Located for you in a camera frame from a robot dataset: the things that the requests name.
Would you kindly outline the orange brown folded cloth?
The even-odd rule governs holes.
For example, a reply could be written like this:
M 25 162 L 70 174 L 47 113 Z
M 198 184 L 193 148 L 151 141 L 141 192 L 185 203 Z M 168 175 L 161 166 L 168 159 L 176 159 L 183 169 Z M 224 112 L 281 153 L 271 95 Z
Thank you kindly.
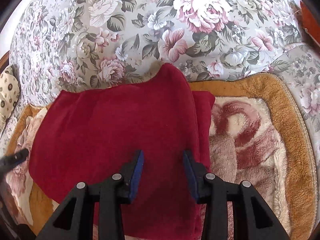
M 313 17 L 308 7 L 300 1 L 300 7 L 302 10 L 302 23 L 306 33 L 311 37 L 313 42 L 319 47 L 320 42 L 320 27 L 319 23 Z

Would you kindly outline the cream dotted pillow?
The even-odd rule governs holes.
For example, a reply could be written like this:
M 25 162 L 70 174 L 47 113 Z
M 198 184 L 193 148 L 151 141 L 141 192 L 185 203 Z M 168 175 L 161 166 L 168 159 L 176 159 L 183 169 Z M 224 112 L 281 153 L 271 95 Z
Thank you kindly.
M 7 66 L 1 73 L 0 79 L 1 133 L 4 131 L 7 120 L 13 112 L 19 96 L 19 82 L 14 76 L 13 67 Z

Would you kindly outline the dark red garment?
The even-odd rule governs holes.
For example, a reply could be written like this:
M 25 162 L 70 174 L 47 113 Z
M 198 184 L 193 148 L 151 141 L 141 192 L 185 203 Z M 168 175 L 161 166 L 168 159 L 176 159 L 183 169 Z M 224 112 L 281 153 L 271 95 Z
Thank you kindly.
M 137 196 L 121 209 L 125 234 L 197 239 L 200 207 L 188 189 L 183 152 L 190 150 L 197 162 L 210 166 L 214 102 L 210 92 L 192 91 L 170 64 L 144 83 L 62 91 L 36 133 L 29 173 L 46 196 L 60 203 L 76 183 L 105 180 L 141 150 Z

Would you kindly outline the floral bed sheet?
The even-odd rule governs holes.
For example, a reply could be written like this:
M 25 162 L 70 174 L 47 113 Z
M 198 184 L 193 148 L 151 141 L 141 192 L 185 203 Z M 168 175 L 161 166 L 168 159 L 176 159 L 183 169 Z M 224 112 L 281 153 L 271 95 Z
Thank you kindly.
M 26 104 L 146 81 L 168 62 L 188 81 L 277 75 L 319 151 L 319 55 L 298 23 L 299 0 L 23 0 L 8 28 L 21 88 L 1 152 Z

